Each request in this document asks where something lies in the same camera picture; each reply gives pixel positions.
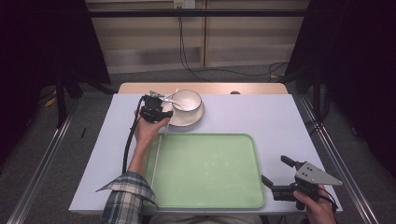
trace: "white bowl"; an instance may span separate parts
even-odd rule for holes
[[[173,107],[184,112],[194,111],[202,103],[201,96],[195,91],[178,91],[172,96],[172,100],[177,103]]]

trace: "table surface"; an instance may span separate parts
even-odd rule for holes
[[[288,95],[286,88],[278,83],[125,83],[120,87],[120,94],[113,97],[112,105],[107,112],[107,116],[99,134],[98,141],[92,156],[87,165],[80,186],[76,192],[75,199],[72,202],[69,210],[81,214],[92,214],[100,211],[98,206],[93,209],[80,209],[80,203],[87,201],[87,194],[93,189],[98,189],[102,183],[100,181],[92,180],[92,172],[97,172],[97,167],[94,164],[100,163],[100,157],[104,157],[105,147],[118,148],[123,147],[120,141],[117,142],[115,138],[119,138],[120,133],[111,133],[109,130],[114,130],[120,126],[129,127],[129,121],[124,118],[130,117],[129,112],[124,110],[125,104],[131,101],[138,101],[141,94],[149,91],[156,91],[163,94],[172,94],[176,90],[194,90],[202,94],[205,108],[207,111],[198,125],[193,125],[189,129],[180,129],[179,127],[170,128],[169,132],[173,133],[247,133],[254,139],[258,150],[258,157],[262,168],[262,173],[273,180],[276,185],[288,185],[293,181],[295,170],[290,169],[280,161],[281,155],[287,155],[297,161],[310,161],[317,167],[324,169],[321,164],[318,153],[312,144],[312,141],[305,129],[301,116],[296,108],[296,105],[291,95]],[[239,91],[241,95],[229,95],[231,91]],[[221,107],[227,111],[232,111],[232,115],[223,115],[224,113],[217,111],[214,108],[219,106],[219,102],[224,102]],[[241,107],[256,106],[256,110],[252,111],[251,116],[244,117],[246,114],[244,110],[234,109],[235,104]],[[236,123],[230,123],[233,118],[242,118]],[[116,142],[116,146],[110,146],[111,142]],[[106,160],[108,156],[113,156],[114,151],[105,155]],[[120,158],[114,159],[115,163],[120,161]],[[111,178],[117,177],[118,168],[115,171],[109,171],[107,175]],[[333,191],[333,188],[328,186],[328,191],[335,196],[338,204],[338,199]],[[109,192],[98,192],[95,195],[106,197]],[[182,210],[170,209],[157,211],[156,209],[145,209],[144,212],[148,215],[156,213],[184,213],[184,214],[225,214],[225,213],[245,213],[245,214],[280,214],[289,212],[298,212],[295,209],[294,203],[277,202],[273,200],[271,190],[265,188],[267,202],[264,207],[254,211],[239,211],[239,210]]]

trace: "white wall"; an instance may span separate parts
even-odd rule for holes
[[[89,9],[163,9],[173,1],[86,0]],[[197,8],[293,9],[307,0],[196,0]],[[303,18],[183,18],[190,67],[285,62]],[[110,74],[181,68],[177,18],[92,19]]]

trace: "gray floor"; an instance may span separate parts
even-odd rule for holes
[[[258,74],[266,73],[268,65],[229,67],[234,71]],[[284,68],[275,74],[282,74]],[[268,82],[274,81],[269,76],[247,77],[224,71],[196,73],[197,76],[216,82]],[[186,70],[170,70],[159,72],[145,72],[137,74],[119,74],[111,77],[112,85],[108,87],[117,90],[123,82],[200,82]],[[88,159],[91,156],[97,135],[100,132],[106,111],[111,102],[111,95],[105,95],[90,86],[81,85],[83,97],[77,101],[78,107],[74,114],[64,140],[60,144],[44,181],[35,200],[24,219],[25,223],[98,223],[99,217],[84,217],[68,212],[68,206],[73,199]],[[309,117],[304,111],[301,99],[305,95],[298,95],[294,83],[287,84],[288,91],[293,93],[297,106],[301,110],[304,120]],[[71,105],[75,100],[68,99]],[[330,113],[324,121],[324,126],[330,134],[340,155],[362,194],[366,197],[379,223],[394,223],[396,218],[396,181],[372,156],[364,140],[355,136],[351,126],[337,107],[331,102]],[[37,106],[35,117],[21,141],[8,158],[0,176],[0,223],[6,223],[23,194],[30,178],[55,133],[57,124],[57,108],[55,105]],[[326,170],[338,176],[332,165],[329,154],[324,148],[318,133],[312,133],[312,141],[318,150]],[[335,188],[344,212],[337,214],[339,223],[363,223],[361,214],[356,209],[354,201],[346,188]],[[287,223],[299,223],[303,216],[287,215]],[[277,223],[280,217],[270,217],[272,223]]]

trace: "plaid shirt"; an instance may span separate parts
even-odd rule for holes
[[[143,200],[156,204],[149,184],[135,172],[126,172],[99,190],[103,189],[112,191],[102,214],[102,223],[141,223]]]

